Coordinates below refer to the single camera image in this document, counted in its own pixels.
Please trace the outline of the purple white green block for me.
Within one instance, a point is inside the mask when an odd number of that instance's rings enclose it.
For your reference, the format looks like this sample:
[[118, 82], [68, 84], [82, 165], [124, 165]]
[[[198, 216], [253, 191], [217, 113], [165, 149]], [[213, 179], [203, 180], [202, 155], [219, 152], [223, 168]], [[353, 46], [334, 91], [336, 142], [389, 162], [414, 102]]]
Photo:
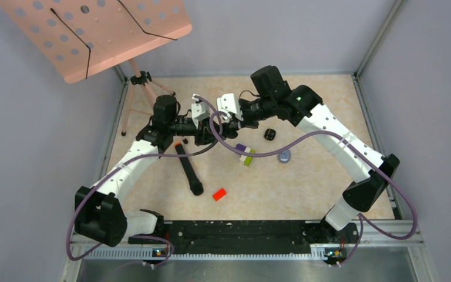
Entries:
[[[243, 153], [249, 153], [249, 154], [254, 154], [255, 153], [255, 150], [253, 150], [252, 148], [250, 148], [250, 147], [248, 147], [248, 146], [246, 146], [244, 144], [241, 144], [241, 143], [237, 143], [235, 148], [237, 150], [242, 151]], [[238, 159], [239, 159], [239, 162], [242, 165], [247, 166], [247, 167], [249, 167], [251, 162], [253, 161], [253, 157], [252, 156], [241, 155], [241, 154], [239, 154], [239, 158]]]

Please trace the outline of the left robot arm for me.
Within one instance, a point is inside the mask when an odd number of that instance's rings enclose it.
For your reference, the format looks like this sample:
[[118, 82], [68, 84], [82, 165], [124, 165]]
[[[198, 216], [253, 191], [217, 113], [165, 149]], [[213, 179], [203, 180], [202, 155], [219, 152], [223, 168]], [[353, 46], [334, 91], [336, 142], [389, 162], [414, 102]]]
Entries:
[[90, 238], [109, 247], [123, 238], [143, 235], [151, 243], [164, 237], [164, 226], [156, 213], [141, 211], [128, 218], [122, 202], [145, 170], [161, 158], [184, 158], [185, 153], [167, 154], [176, 136], [191, 136], [198, 145], [216, 141], [212, 131], [224, 131], [210, 115], [217, 110], [209, 101], [193, 95], [191, 116], [179, 114], [180, 104], [174, 96], [162, 95], [153, 105], [149, 123], [136, 135], [122, 159], [91, 187], [78, 189], [75, 194], [75, 213], [69, 232]]

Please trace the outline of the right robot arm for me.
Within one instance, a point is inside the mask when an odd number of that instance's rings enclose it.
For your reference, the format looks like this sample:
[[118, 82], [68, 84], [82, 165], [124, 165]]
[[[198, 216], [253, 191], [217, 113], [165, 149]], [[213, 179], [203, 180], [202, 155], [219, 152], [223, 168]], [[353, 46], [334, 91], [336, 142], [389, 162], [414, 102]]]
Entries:
[[322, 237], [338, 241], [348, 223], [367, 212], [387, 188], [399, 159], [384, 156], [361, 141], [310, 87], [291, 89], [276, 66], [265, 66], [250, 78], [258, 92], [255, 100], [240, 99], [233, 93], [217, 99], [218, 107], [237, 128], [257, 128], [259, 121], [271, 117], [287, 120], [304, 133], [314, 133], [314, 139], [349, 173], [352, 183], [322, 219]]

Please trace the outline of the silver blue earbud case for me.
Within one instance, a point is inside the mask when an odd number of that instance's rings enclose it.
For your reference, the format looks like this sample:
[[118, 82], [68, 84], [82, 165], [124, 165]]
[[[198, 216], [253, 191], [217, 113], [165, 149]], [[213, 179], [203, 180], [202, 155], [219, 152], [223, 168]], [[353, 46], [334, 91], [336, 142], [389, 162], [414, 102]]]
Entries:
[[289, 163], [291, 160], [291, 151], [285, 150], [278, 154], [278, 161], [280, 163], [286, 164]]

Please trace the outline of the black earbud case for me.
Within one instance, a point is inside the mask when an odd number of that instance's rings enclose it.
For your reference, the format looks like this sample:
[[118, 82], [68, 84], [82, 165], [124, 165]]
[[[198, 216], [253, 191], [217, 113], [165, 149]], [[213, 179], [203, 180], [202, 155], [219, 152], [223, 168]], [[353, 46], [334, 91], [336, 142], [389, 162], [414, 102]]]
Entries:
[[273, 141], [276, 137], [276, 134], [277, 134], [276, 130], [268, 128], [264, 132], [264, 139], [267, 141]]
[[224, 140], [235, 139], [238, 137], [238, 133], [235, 129], [225, 128], [225, 129], [223, 129], [221, 136]]

